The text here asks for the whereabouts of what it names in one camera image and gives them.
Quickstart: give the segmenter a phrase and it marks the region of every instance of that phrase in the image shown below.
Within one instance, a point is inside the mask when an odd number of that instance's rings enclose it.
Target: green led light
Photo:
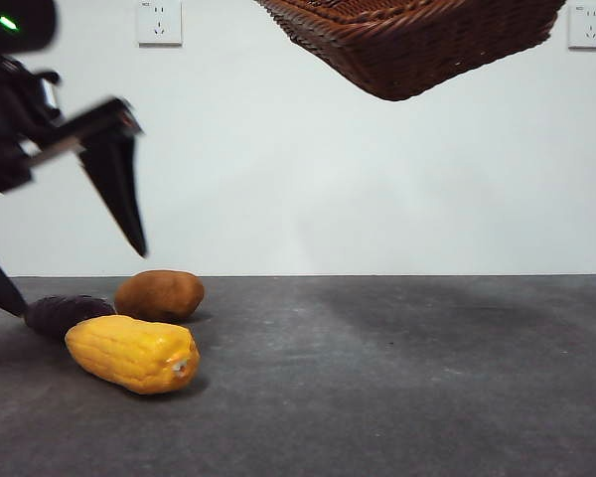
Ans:
[[[12,32],[17,32],[18,30],[20,30],[18,28],[18,25],[16,25],[16,23],[13,20],[11,20],[9,17],[5,17],[4,15],[0,17],[0,25],[2,25],[7,30],[11,30]]]

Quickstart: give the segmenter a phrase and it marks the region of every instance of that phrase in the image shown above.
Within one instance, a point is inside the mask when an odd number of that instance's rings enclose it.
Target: robotic arm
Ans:
[[[142,256],[146,254],[134,186],[134,143],[141,129],[122,99],[71,120],[58,109],[52,71],[29,72],[6,55],[46,47],[56,31],[53,0],[0,0],[0,193],[32,180],[31,170],[75,152],[85,173]],[[21,316],[27,304],[0,268],[0,308]]]

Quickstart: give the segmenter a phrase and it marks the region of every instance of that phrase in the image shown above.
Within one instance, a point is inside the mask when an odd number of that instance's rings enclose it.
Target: basket rim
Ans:
[[[397,17],[413,17],[421,20],[421,17],[445,13],[447,10],[461,8],[464,4],[479,3],[480,0],[401,0],[405,5],[379,10],[367,10],[359,15],[348,16],[335,13],[332,7],[323,6],[318,0],[274,0],[275,3],[283,3],[288,7],[297,8],[304,12],[318,16],[323,20],[329,20],[339,25],[353,25],[362,23],[380,22],[392,20]],[[265,0],[258,0],[263,5]]]

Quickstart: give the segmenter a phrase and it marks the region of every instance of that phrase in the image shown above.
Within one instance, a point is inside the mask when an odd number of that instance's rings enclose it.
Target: purple sweet potato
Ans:
[[[24,321],[41,335],[63,340],[67,331],[80,321],[113,314],[114,308],[101,298],[47,296],[29,305]]]

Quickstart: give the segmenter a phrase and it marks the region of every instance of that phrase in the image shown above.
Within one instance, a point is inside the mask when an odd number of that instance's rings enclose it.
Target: white wall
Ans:
[[[537,49],[391,103],[291,44],[253,0],[184,0],[139,49],[133,0],[61,0],[32,69],[66,113],[126,97],[146,131],[136,256],[73,156],[0,197],[13,275],[596,272],[596,53]]]

